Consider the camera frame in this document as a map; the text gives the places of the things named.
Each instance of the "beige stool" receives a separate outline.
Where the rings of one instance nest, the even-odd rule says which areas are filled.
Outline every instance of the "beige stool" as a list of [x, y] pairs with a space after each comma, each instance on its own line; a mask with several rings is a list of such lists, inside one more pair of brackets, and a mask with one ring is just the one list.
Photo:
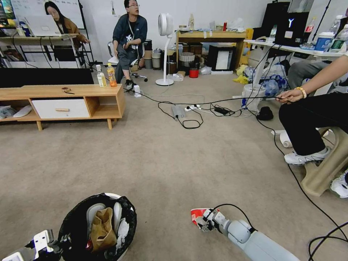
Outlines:
[[348, 134], [340, 128], [322, 128], [319, 132], [323, 135], [328, 129], [335, 134], [335, 146], [329, 156], [317, 166], [315, 162], [305, 164], [306, 176], [302, 180], [303, 189], [310, 195], [321, 196], [348, 163]]

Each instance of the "bracelet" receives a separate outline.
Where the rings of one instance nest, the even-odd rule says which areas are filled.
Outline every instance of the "bracelet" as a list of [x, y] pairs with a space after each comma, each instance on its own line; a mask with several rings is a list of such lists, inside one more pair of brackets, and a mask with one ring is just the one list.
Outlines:
[[306, 91], [302, 87], [297, 87], [296, 89], [300, 90], [302, 92], [304, 99], [307, 98], [307, 93], [306, 93]]

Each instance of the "carpet floor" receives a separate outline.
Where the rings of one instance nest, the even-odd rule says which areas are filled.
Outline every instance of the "carpet floor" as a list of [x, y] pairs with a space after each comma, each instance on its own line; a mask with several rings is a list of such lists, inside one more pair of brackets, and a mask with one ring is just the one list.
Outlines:
[[[174, 103], [229, 99], [243, 88], [232, 81], [235, 75], [185, 77], [181, 83], [160, 87], [154, 81], [161, 72], [140, 73], [149, 77], [147, 83], [137, 79], [147, 95], [196, 94], [152, 97]], [[223, 235], [202, 233], [191, 222], [192, 208], [222, 203], [238, 205], [257, 230], [300, 260], [308, 259], [312, 238], [334, 228], [301, 193], [270, 131], [255, 117], [202, 113], [201, 127], [187, 130], [162, 113], [156, 102], [129, 94], [126, 100], [124, 117], [113, 130], [106, 120], [44, 122], [42, 132], [35, 123], [1, 124], [0, 259], [44, 229], [52, 228], [57, 236], [65, 215], [81, 200], [101, 192], [125, 195], [136, 207], [138, 227], [124, 261], [248, 260]], [[237, 110], [240, 101], [219, 105]], [[281, 129], [279, 104], [263, 101], [262, 105], [270, 106], [275, 115], [264, 123]], [[161, 107], [171, 113], [169, 105]], [[185, 119], [200, 121], [193, 112]], [[304, 168], [292, 169], [301, 180]], [[311, 198], [337, 223], [347, 221], [347, 200], [329, 191]], [[230, 219], [243, 219], [231, 207], [221, 211]], [[346, 260], [347, 256], [343, 242], [329, 240], [315, 260]]]

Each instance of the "long black hair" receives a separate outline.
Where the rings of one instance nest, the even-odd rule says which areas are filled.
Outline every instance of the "long black hair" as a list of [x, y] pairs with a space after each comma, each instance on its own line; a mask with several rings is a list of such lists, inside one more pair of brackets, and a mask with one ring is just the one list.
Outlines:
[[56, 23], [57, 23], [57, 25], [59, 23], [59, 24], [61, 24], [63, 26], [63, 33], [68, 33], [68, 29], [66, 29], [65, 22], [64, 22], [65, 16], [61, 13], [61, 11], [59, 10], [58, 6], [55, 3], [53, 3], [52, 1], [46, 2], [45, 3], [45, 11], [46, 11], [47, 15], [49, 14], [48, 11], [47, 11], [48, 7], [52, 7], [52, 8], [57, 10], [57, 12], [59, 14], [59, 22], [56, 22]]

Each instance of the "robotic hand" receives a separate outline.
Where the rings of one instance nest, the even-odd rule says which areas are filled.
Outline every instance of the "robotic hand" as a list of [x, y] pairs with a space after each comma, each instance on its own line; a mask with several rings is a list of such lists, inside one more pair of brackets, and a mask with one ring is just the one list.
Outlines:
[[299, 261], [288, 250], [258, 232], [244, 220], [230, 221], [219, 211], [206, 209], [197, 225], [204, 232], [217, 229], [239, 246], [252, 261]]
[[54, 240], [52, 230], [44, 230], [34, 236], [25, 247], [5, 257], [2, 261], [59, 260], [65, 249], [71, 248], [69, 235]]

